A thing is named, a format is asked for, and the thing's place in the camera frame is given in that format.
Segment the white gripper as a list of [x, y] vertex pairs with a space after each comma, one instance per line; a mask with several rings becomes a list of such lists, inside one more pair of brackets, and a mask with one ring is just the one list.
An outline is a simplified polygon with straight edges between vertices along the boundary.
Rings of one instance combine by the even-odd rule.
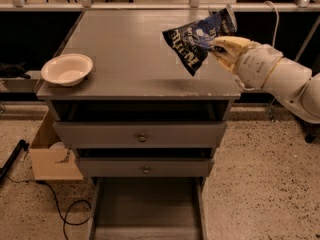
[[221, 67], [230, 73], [234, 71], [249, 88], [262, 88], [271, 70], [283, 58], [283, 53], [272, 46], [243, 37], [219, 36], [211, 45]]

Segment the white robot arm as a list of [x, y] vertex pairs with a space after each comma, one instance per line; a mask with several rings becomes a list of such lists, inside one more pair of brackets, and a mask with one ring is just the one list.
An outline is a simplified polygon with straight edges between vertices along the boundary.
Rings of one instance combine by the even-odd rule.
[[270, 93], [300, 119], [320, 123], [320, 77], [286, 58], [268, 44], [247, 38], [220, 36], [211, 42], [213, 55], [235, 76], [243, 90]]

